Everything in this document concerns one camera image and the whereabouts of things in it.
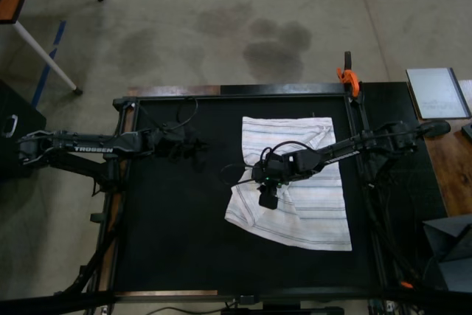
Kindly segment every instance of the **blue tape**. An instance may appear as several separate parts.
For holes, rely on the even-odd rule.
[[[58,32],[56,33],[56,38],[54,39],[54,43],[53,43],[55,46],[57,46],[60,43],[60,40],[66,28],[66,22],[67,21],[61,21],[59,24]]]
[[[54,48],[51,53],[49,53],[49,56],[54,59],[56,56],[56,52],[58,51],[57,48]],[[47,76],[49,75],[49,72],[51,71],[51,67],[46,65],[43,68],[43,72],[41,73],[41,76],[39,77],[39,83],[38,86],[36,86],[36,91],[35,91],[35,96],[32,97],[31,105],[32,107],[36,108],[39,104],[39,99],[41,98],[41,94],[43,93],[44,86],[46,85],[47,81]]]
[[[60,40],[62,39],[62,35],[64,34],[64,30],[66,29],[66,23],[67,21],[61,21],[59,23],[59,28],[58,28],[58,31],[56,32],[56,37],[53,43],[55,46],[57,46],[60,43]],[[52,52],[49,53],[49,56],[52,59],[54,59],[57,51],[58,49],[54,48]],[[49,75],[50,71],[51,71],[51,67],[46,64],[43,68],[41,76],[39,77],[39,83],[38,83],[38,86],[36,86],[35,95],[32,97],[31,105],[34,108],[36,108],[39,104],[39,99],[41,98],[41,94],[43,93],[44,86],[46,86],[47,76]]]

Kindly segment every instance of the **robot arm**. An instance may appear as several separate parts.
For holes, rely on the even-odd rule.
[[[393,122],[376,131],[364,131],[318,150],[292,141],[280,143],[274,148],[266,148],[268,153],[265,158],[261,155],[261,160],[253,167],[251,176],[261,184],[259,205],[275,210],[278,187],[309,179],[312,175],[320,173],[328,164],[367,152],[378,154],[380,165],[390,166],[396,159],[417,150],[416,139],[422,136],[439,136],[450,130],[451,126],[442,120],[423,123],[413,130],[403,122]],[[305,149],[282,155],[275,154],[274,151],[283,145],[301,145]]]
[[[177,122],[166,125],[176,127]],[[46,166],[89,176],[100,191],[119,189],[119,162],[142,156],[194,157],[206,145],[189,125],[127,132],[115,136],[77,134],[68,131],[36,131],[18,141],[20,164],[31,168]],[[95,162],[73,153],[102,153],[104,162]]]

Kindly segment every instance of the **black tabletop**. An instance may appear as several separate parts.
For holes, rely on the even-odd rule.
[[[220,182],[218,173],[224,165],[242,162],[242,117],[332,117],[337,140],[345,139],[353,134],[352,122],[347,114],[347,98],[336,91],[333,95],[202,97],[192,126],[212,146],[203,173],[195,173],[187,161],[176,164],[163,158],[146,158],[131,164],[114,290],[247,294],[303,287],[377,289],[380,282],[372,234],[355,159],[340,163],[351,252],[284,246],[224,220],[231,191]],[[405,83],[365,84],[364,92],[372,126],[390,120],[417,124]],[[226,93],[240,94],[241,90],[228,88]],[[140,101],[158,122],[173,120],[179,103],[159,98]],[[135,129],[150,125],[146,115],[138,114]],[[240,174],[235,171],[229,179],[237,181]],[[390,189],[389,217],[395,221],[395,233],[409,235],[405,240],[400,238],[399,247],[416,262],[417,252],[412,245],[417,240],[417,225],[413,218],[445,215],[424,144],[420,143],[419,153],[397,165],[392,174],[402,183]],[[416,204],[420,212],[412,213],[411,207],[405,207],[408,203]]]

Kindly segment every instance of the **clamp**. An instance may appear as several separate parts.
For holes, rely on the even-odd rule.
[[[351,84],[351,95],[355,99],[359,95],[360,86],[357,74],[352,71],[351,52],[344,52],[344,71],[337,69],[338,78],[343,84]]]

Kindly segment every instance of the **white towel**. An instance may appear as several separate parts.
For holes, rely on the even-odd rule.
[[[336,142],[331,118],[299,120],[256,120],[243,118],[243,157],[248,165],[259,161],[265,147],[286,140],[305,143],[313,149]],[[283,145],[277,154],[303,149]],[[246,170],[240,181],[251,178]],[[277,191],[276,210],[259,205],[260,191],[255,182],[232,188],[225,219],[230,223],[278,243],[311,250],[351,251],[349,227],[338,163],[303,181],[290,183]]]

